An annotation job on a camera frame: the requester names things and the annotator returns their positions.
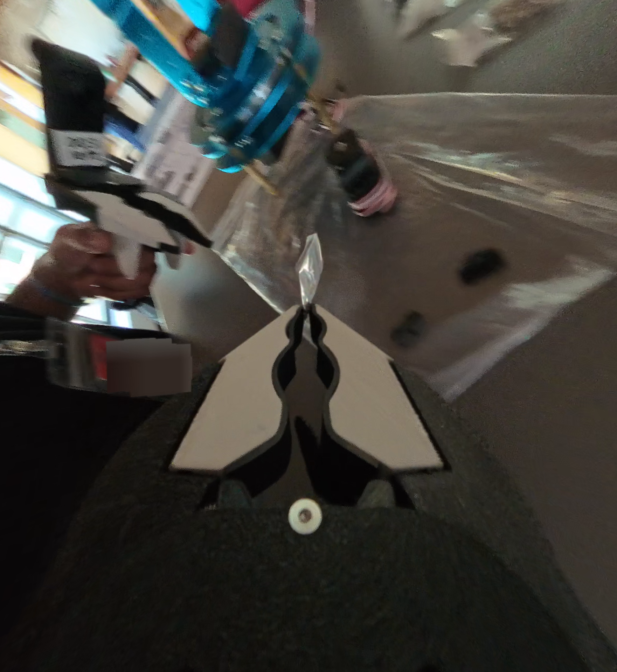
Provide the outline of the small black plastic part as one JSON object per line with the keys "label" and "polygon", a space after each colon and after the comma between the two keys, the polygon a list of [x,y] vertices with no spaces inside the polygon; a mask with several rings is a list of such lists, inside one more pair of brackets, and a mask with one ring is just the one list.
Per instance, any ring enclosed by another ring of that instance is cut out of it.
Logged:
{"label": "small black plastic part", "polygon": [[480,249],[464,257],[458,268],[458,278],[464,285],[474,285],[499,273],[505,266],[506,260],[500,250]]}

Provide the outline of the clear packaged tool box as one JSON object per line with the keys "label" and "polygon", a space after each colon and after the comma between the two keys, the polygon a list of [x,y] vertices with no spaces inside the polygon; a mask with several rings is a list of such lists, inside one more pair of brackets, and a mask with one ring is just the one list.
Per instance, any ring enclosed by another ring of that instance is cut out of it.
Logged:
{"label": "clear packaged tool box", "polygon": [[159,331],[78,324],[48,318],[50,381],[118,397],[163,397],[192,387],[190,345]]}

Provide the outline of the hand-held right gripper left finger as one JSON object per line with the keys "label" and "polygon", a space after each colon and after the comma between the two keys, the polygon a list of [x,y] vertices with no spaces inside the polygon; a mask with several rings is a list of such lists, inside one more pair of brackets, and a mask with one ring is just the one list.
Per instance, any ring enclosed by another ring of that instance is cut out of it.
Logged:
{"label": "hand-held right gripper left finger", "polygon": [[171,460],[171,470],[224,475],[281,438],[304,319],[303,307],[291,307],[221,360]]}

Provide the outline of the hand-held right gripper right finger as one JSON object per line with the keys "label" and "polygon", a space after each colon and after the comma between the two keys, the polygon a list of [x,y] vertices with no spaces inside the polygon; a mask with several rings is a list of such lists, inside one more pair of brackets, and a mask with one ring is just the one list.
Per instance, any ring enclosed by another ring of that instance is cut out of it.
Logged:
{"label": "hand-held right gripper right finger", "polygon": [[308,310],[329,436],[392,473],[442,470],[442,455],[392,359],[323,307]]}

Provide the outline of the blue toy robot arm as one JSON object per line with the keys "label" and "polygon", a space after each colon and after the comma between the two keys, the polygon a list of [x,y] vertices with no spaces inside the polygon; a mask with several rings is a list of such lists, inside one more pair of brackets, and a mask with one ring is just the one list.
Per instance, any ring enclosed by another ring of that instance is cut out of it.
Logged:
{"label": "blue toy robot arm", "polygon": [[196,105],[191,143],[224,173],[277,196],[260,164],[311,99],[321,52],[316,1],[93,1]]}

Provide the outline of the black servo motor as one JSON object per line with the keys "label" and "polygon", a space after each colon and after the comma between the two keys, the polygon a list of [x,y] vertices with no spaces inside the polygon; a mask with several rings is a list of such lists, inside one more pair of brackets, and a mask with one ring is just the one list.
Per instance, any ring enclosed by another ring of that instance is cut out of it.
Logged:
{"label": "black servo motor", "polygon": [[339,130],[330,139],[325,159],[355,215],[370,218],[393,210],[397,188],[374,151],[354,130]]}

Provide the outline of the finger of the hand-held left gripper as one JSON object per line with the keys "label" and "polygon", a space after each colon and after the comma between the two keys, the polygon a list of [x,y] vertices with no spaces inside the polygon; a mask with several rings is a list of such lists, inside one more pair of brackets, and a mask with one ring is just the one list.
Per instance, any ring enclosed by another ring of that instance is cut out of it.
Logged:
{"label": "finger of the hand-held left gripper", "polygon": [[121,197],[99,191],[71,190],[73,199],[95,209],[98,225],[113,235],[117,246],[182,249],[176,234],[158,219],[126,204]]}
{"label": "finger of the hand-held left gripper", "polygon": [[140,210],[175,233],[203,248],[211,248],[212,240],[201,230],[192,210],[174,195],[164,191],[140,191]]}

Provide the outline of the grey desk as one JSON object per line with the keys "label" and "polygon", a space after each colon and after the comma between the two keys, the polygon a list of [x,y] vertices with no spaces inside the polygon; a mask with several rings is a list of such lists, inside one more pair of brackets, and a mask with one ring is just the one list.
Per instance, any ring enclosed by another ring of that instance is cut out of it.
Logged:
{"label": "grey desk", "polygon": [[[318,1],[322,89],[617,94],[617,1],[568,1],[478,69],[397,37],[383,1]],[[536,509],[563,571],[617,647],[617,277],[456,403]]]}

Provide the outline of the large clear plastic bag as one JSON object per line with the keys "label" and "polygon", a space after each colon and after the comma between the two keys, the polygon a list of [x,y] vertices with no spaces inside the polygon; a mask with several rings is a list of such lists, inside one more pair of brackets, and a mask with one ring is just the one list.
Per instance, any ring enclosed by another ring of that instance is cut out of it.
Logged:
{"label": "large clear plastic bag", "polygon": [[[617,273],[617,96],[359,96],[337,111],[387,169],[391,212],[349,209],[327,133],[301,120],[271,170],[279,196],[244,181],[214,229],[279,313],[300,301],[316,232],[316,303],[454,400]],[[505,268],[464,285],[464,257],[486,248]]]}

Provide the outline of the person's left hand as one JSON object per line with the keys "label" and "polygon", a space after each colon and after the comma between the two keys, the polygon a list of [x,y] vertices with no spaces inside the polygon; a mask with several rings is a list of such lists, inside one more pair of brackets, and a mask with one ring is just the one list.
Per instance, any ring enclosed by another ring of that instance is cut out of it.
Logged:
{"label": "person's left hand", "polygon": [[150,294],[157,273],[154,251],[141,248],[138,273],[129,279],[120,271],[112,247],[111,234],[90,223],[66,224],[56,231],[28,274],[61,305],[54,318],[71,321],[86,298],[126,301]]}

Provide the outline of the small clear zip bag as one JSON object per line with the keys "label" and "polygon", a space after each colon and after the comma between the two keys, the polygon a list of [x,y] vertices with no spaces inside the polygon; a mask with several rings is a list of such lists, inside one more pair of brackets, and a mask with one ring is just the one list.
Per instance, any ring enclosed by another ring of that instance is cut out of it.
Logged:
{"label": "small clear zip bag", "polygon": [[304,310],[308,310],[313,304],[323,273],[321,241],[316,232],[306,238],[295,270],[302,306]]}

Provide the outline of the robot assembly manual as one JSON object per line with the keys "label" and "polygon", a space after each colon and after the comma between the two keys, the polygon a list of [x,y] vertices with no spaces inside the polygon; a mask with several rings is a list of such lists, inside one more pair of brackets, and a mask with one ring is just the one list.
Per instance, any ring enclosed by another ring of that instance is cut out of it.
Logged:
{"label": "robot assembly manual", "polygon": [[131,174],[192,208],[213,170],[212,161],[189,141],[188,128],[172,125],[148,146]]}

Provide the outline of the scattered small parts bags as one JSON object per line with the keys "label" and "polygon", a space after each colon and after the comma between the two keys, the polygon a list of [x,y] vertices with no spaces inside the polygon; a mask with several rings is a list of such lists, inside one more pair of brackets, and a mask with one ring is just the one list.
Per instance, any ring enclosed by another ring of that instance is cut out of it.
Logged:
{"label": "scattered small parts bags", "polygon": [[[407,40],[446,17],[466,1],[397,1],[398,35]],[[432,36],[444,45],[452,67],[474,67],[510,44],[527,23],[537,20],[559,1],[486,1],[456,28],[437,29]]]}

